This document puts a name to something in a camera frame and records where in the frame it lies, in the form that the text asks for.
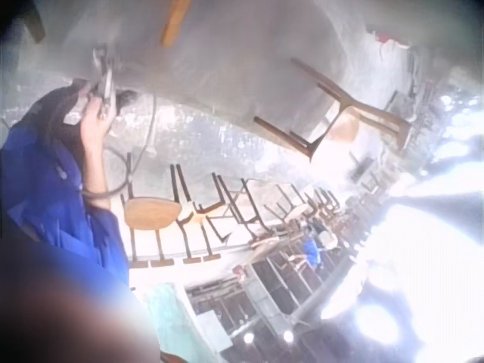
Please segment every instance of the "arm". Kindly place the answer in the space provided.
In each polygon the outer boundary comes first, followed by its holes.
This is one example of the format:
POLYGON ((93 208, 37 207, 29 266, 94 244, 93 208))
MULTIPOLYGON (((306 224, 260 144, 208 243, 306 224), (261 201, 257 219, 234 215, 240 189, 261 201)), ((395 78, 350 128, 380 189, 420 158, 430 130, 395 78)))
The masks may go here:
MULTIPOLYGON (((104 119, 99 119, 100 108, 101 99, 92 98, 81 120, 81 140, 85 152, 83 182, 84 188, 92 193, 107 192, 103 161, 103 141, 116 115, 116 107, 111 104, 107 116, 104 119)), ((87 199, 87 203, 97 208, 110 208, 109 199, 87 199)))

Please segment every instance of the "wooden board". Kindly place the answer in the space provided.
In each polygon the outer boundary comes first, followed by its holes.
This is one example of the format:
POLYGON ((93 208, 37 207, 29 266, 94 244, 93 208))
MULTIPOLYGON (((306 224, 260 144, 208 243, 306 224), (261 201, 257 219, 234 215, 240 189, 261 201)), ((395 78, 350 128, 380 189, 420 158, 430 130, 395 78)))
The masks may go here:
POLYGON ((180 215, 182 205, 160 198, 134 198, 126 202, 124 219, 132 229, 156 231, 171 225, 180 215))

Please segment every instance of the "light fixture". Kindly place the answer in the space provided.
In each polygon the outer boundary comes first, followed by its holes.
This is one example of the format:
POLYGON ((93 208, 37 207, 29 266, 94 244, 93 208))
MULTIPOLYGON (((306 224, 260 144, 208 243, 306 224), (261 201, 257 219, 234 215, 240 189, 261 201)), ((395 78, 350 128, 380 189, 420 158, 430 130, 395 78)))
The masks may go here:
POLYGON ((253 341, 254 341, 254 334, 253 333, 246 333, 244 335, 244 342, 246 344, 252 344, 253 341))
POLYGON ((368 281, 375 287, 388 292, 396 291, 399 288, 395 274, 382 265, 375 265, 370 268, 368 271, 368 281))
POLYGON ((362 306, 356 312, 356 324, 365 336, 382 344, 394 344, 399 338, 399 326, 381 306, 362 306))
POLYGON ((294 341, 294 334, 290 330, 286 330, 282 337, 286 343, 292 343, 294 341))

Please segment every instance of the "floor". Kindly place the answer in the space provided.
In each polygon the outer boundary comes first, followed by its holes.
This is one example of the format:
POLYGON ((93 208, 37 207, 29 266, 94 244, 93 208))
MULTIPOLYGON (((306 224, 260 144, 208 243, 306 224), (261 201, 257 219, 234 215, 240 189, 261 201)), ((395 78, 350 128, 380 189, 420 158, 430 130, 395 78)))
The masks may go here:
MULTIPOLYGON (((110 4, 108 0, 99 3, 110 4)), ((123 11, 141 16, 142 9, 129 7, 131 5, 127 2, 120 3, 124 6, 123 11)), ((314 67, 331 76, 355 98, 383 108, 395 90, 408 90, 410 76, 407 73, 406 51, 392 43, 381 45, 374 41, 373 36, 365 32, 363 19, 357 11, 364 5, 354 0, 318 0, 305 2, 303 6, 284 1, 278 3, 280 12, 276 14, 273 0, 217 2, 214 11, 205 10, 204 3, 194 2, 186 19, 186 29, 179 36, 180 43, 187 42, 185 47, 177 44, 172 53, 161 51, 150 54, 150 57, 145 54, 140 58, 137 54, 132 59, 126 58, 125 65, 140 59, 149 58, 149 61, 144 64, 143 77, 134 77, 137 73, 131 69, 120 76, 119 83, 144 91, 153 89, 159 95, 156 134, 150 140, 149 153, 135 176, 135 194, 170 198, 170 163, 181 164, 191 194, 198 203, 213 203, 216 197, 211 172, 235 178, 230 183, 236 189, 240 188, 237 178, 267 181, 252 181, 250 185, 260 207, 274 204, 281 197, 272 182, 293 183, 300 190, 308 185, 320 185, 330 188, 342 200, 355 193, 354 185, 345 178, 347 172, 355 167, 347 154, 332 156, 334 169, 311 169, 305 157, 271 142, 273 138, 254 129, 252 117, 259 114, 278 127, 291 128, 309 139, 314 138, 324 130, 322 115, 328 112, 332 103, 309 79, 292 70, 287 62, 290 56, 296 55, 312 62, 314 67), (195 14, 200 16, 197 21, 204 19, 201 23, 205 25, 199 32, 194 31, 197 23, 193 19, 195 14), (244 28, 247 25, 244 21, 248 19, 253 22, 250 29, 244 28), (285 23, 281 23, 285 26, 279 24, 280 19, 284 20, 285 23), (224 26, 230 30, 227 34, 214 33, 224 26), (157 78, 153 74, 155 69, 159 73, 157 78)), ((104 14, 110 19, 109 25, 115 26, 112 14, 106 15, 101 10, 98 8, 98 14, 104 14)), ((87 51, 81 55, 79 49, 86 46, 89 39, 95 39, 94 33, 81 34, 91 19, 92 11, 83 14, 66 39, 61 41, 54 37, 52 44, 48 43, 44 48, 33 47, 28 36, 24 36, 20 69, 10 92, 13 96, 2 106, 2 117, 7 123, 18 121, 35 99, 44 93, 67 84, 70 77, 79 75, 76 72, 82 67, 76 67, 82 62, 78 60, 74 62, 76 64, 67 66, 66 59, 77 54, 85 61, 87 51), (59 44, 63 45, 63 51, 55 47, 59 44), (72 49, 70 46, 75 44, 81 46, 72 49), (58 59, 48 62, 53 55, 58 59)), ((49 34, 52 19, 47 19, 46 23, 49 34)), ((137 42, 139 39, 133 37, 146 33, 156 21, 150 17, 146 23, 149 25, 147 29, 138 33, 135 29, 130 33, 132 24, 124 19, 123 34, 132 36, 123 39, 122 44, 137 42)), ((146 44, 152 42, 153 37, 146 39, 146 44)), ((136 104, 125 109, 123 117, 113 125, 107 143, 123 153, 133 151, 136 158, 147 134, 151 102, 152 96, 144 93, 136 104)), ((79 117, 76 114, 72 116, 74 119, 79 117)), ((351 152, 358 159, 376 157, 382 147, 379 135, 362 126, 351 145, 351 152)), ((112 188, 123 180, 124 170, 119 161, 108 155, 107 158, 107 174, 112 188)), ((119 200, 113 201, 113 208, 122 221, 119 200)), ((124 223, 121 225, 130 254, 129 230, 124 223)), ((233 226, 232 222, 222 228, 230 230, 233 226)), ((196 233, 195 230, 189 231, 189 235, 196 233)), ((191 249, 203 251, 204 242, 198 236, 191 238, 191 249)), ((157 255, 153 232, 136 232, 136 237, 139 256, 149 258, 157 255)), ((162 233, 165 253, 177 259, 185 253, 180 237, 176 228, 172 227, 162 233)), ((229 242, 234 250, 222 262, 210 262, 212 268, 207 268, 204 263, 193 269, 182 268, 177 262, 177 268, 169 268, 166 273, 157 272, 155 280, 172 280, 177 275, 175 271, 181 270, 185 271, 184 277, 180 277, 183 284, 229 274, 231 267, 250 254, 248 239, 248 233, 237 230, 229 242), (198 272, 203 272, 203 277, 194 281, 193 276, 198 272)), ((138 273, 141 276, 135 279, 135 284, 143 284, 146 275, 138 273)))

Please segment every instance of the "bright light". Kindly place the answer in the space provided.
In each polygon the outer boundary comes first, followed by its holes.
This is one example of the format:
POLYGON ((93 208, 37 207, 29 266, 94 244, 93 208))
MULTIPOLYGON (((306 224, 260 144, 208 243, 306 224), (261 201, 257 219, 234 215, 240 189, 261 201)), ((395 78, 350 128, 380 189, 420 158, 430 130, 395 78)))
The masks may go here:
POLYGON ((442 103, 443 103, 445 106, 448 106, 449 104, 451 104, 451 102, 452 102, 452 98, 451 98, 450 96, 443 95, 443 96, 440 98, 440 101, 442 101, 442 103))
POLYGON ((294 341, 294 334, 290 330, 286 330, 282 337, 286 343, 292 343, 294 341))
POLYGON ((433 156, 437 159, 445 159, 448 157, 463 157, 469 153, 468 145, 456 141, 450 141, 439 147, 433 156))
MULTIPOLYGON (((484 177, 461 174, 477 180, 482 187, 484 177)), ((453 191, 458 184, 456 179, 448 180, 448 188, 453 191)), ((435 185, 432 189, 439 191, 435 185)), ((472 241, 435 216, 407 206, 390 209, 381 228, 378 238, 391 253, 392 269, 412 311, 415 333, 433 353, 445 358, 430 361, 466 361, 482 355, 481 241, 472 241)))
POLYGON ((246 333, 244 335, 244 342, 246 344, 252 344, 253 341, 254 341, 254 334, 253 333, 246 333))
POLYGON ((381 306, 363 306, 356 312, 356 324, 367 337, 382 344, 394 344, 399 339, 399 326, 381 306))
POLYGON ((399 288, 396 276, 388 268, 381 265, 370 268, 368 271, 368 281, 375 287, 388 292, 396 291, 399 288))
POLYGON ((357 264, 350 268, 341 284, 321 312, 321 320, 331 319, 349 309, 358 298, 366 280, 366 265, 357 264))

